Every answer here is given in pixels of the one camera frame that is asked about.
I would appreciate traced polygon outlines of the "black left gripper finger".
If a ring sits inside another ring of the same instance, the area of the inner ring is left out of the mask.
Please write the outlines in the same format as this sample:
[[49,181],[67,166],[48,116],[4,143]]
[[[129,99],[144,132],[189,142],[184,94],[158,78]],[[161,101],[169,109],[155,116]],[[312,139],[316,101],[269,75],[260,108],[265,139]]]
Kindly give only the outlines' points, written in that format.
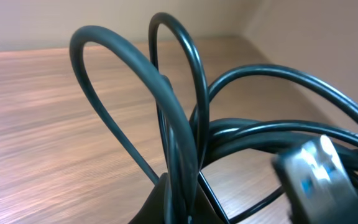
[[[168,174],[163,173],[157,185],[152,189],[143,206],[135,217],[129,222],[133,224],[165,223],[164,220],[164,196],[165,186],[168,182]],[[200,185],[197,187],[194,204],[195,213],[191,215],[191,223],[194,224],[223,224]]]

